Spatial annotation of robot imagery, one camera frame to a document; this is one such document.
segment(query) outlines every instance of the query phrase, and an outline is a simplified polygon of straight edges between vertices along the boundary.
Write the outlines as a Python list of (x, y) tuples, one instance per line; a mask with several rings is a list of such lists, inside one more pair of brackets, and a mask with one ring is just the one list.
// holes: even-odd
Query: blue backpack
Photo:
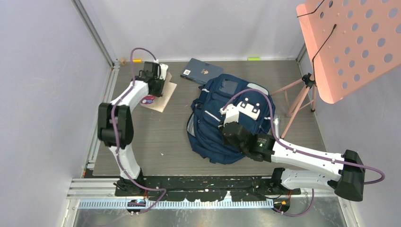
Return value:
[[(245, 157), (236, 147), (224, 145), (220, 127), (223, 126), (225, 117), (219, 111), (236, 93), (248, 88), (260, 90), (268, 96), (274, 115), (276, 107), (271, 96), (267, 89), (257, 84), (232, 75), (221, 74), (199, 87), (201, 90), (199, 98), (193, 101), (192, 114), (187, 122), (188, 139), (193, 151), (203, 158), (208, 157), (211, 163), (231, 164)], [(270, 112), (266, 99), (258, 92), (249, 91), (238, 96), (231, 104), (237, 106), (245, 98), (248, 98), (248, 103), (254, 107), (259, 103), (257, 108), (260, 114), (255, 121), (240, 113), (239, 124), (252, 134), (267, 133), (270, 130), (270, 120), (268, 120)]]

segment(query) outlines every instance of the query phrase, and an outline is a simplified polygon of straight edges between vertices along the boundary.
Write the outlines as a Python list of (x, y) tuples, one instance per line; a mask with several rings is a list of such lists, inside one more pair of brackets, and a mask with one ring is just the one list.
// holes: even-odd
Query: gray wall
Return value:
[(55, 227), (109, 67), (70, 0), (0, 1), (0, 226)]
[[(295, 59), (305, 0), (85, 0), (117, 57), (145, 47), (160, 60)], [(147, 54), (138, 57), (149, 59)]]
[[(308, 55), (302, 72), (312, 73)], [(401, 217), (401, 66), (335, 104), (318, 98), (316, 119), (328, 151), (359, 153), (365, 165), (384, 171), (386, 179), (366, 185), (364, 200), (355, 203), (363, 226), (399, 226)], [(368, 171), (366, 180), (378, 174)]]

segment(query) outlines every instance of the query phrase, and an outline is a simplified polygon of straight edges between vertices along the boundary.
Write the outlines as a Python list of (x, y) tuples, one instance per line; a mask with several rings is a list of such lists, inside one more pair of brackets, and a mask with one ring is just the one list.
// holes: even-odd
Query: green tape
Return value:
[(260, 58), (248, 58), (248, 61), (260, 61)]

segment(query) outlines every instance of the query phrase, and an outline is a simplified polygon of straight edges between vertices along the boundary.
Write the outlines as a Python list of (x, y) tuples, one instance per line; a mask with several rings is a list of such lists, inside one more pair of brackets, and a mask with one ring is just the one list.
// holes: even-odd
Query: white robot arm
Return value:
[[(131, 111), (147, 95), (161, 96), (167, 69), (168, 66), (164, 64), (145, 63), (144, 76), (140, 75), (134, 85), (132, 82), (130, 83), (126, 89), (126, 91), (131, 90), (128, 94), (124, 91), (111, 103), (102, 103), (99, 106), (98, 138), (109, 147), (117, 162), (120, 161), (120, 176), (124, 179), (136, 180), (141, 172), (131, 146), (134, 134)], [(115, 134), (110, 122), (112, 106), (117, 102), (116, 118), (120, 137), (118, 154), (116, 154)], [(231, 111), (222, 113), (226, 114), (222, 133), (225, 136), (225, 132), (228, 132), (226, 134), (230, 136), (225, 136), (225, 138), (232, 145), (240, 147), (241, 153), (256, 161), (284, 163), (306, 169), (276, 168), (270, 183), (274, 192), (284, 194), (286, 191), (296, 188), (314, 188), (333, 191), (348, 200), (362, 201), (365, 169), (334, 162), (334, 160), (340, 160), (362, 165), (356, 152), (347, 150), (344, 154), (326, 153), (297, 146), (283, 139), (276, 141), (273, 136), (265, 133), (251, 135), (238, 124), (238, 114), (243, 111), (236, 110), (233, 105), (228, 105), (227, 108)], [(238, 141), (244, 141), (245, 145), (237, 146), (235, 143)], [(326, 160), (303, 155), (298, 150), (324, 157)]]

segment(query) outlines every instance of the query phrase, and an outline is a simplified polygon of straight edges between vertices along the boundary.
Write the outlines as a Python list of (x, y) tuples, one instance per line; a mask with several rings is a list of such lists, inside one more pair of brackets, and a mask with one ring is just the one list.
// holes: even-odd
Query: pink pegboard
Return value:
[[(306, 0), (298, 15), (322, 0)], [(401, 0), (325, 0), (299, 17), (319, 95), (335, 103), (401, 64)]]

